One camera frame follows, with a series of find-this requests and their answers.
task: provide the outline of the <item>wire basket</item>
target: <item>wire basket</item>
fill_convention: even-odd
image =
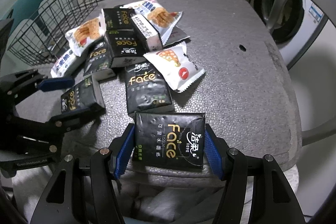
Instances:
[[[38,16],[17,28],[8,50],[31,66],[54,63],[69,49],[65,33],[81,25],[97,5],[97,0],[45,0]]]

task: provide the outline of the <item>hole in table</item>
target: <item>hole in table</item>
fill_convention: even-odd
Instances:
[[[239,48],[243,51],[246,52],[246,48],[243,45],[239,45]]]

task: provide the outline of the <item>white appliance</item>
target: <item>white appliance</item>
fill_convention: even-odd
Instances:
[[[253,0],[253,7],[265,22],[274,0]],[[327,17],[311,0],[289,1],[271,33],[290,69],[307,51],[327,22]]]

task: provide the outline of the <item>pizza hut logo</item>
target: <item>pizza hut logo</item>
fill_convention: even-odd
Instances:
[[[187,70],[187,68],[180,68],[178,74],[182,80],[186,80],[189,76],[189,71]]]

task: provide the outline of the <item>textured tabletop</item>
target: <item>textured tabletop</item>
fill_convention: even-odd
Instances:
[[[138,0],[103,0],[101,8]],[[272,37],[245,0],[158,0],[170,12],[183,11],[178,26],[190,35],[187,54],[206,74],[183,93],[172,91],[176,112],[205,112],[215,134],[246,155],[272,154],[283,170],[301,148],[301,124],[288,71]],[[40,69],[49,74],[51,65]],[[83,78],[78,70],[76,82]],[[106,114],[66,134],[63,155],[85,156],[106,147],[133,120],[127,115],[123,73],[100,83]],[[18,105],[25,118],[45,122],[60,113],[62,91],[37,92]],[[202,172],[142,166],[130,162],[123,179],[161,186],[222,185],[205,158]]]

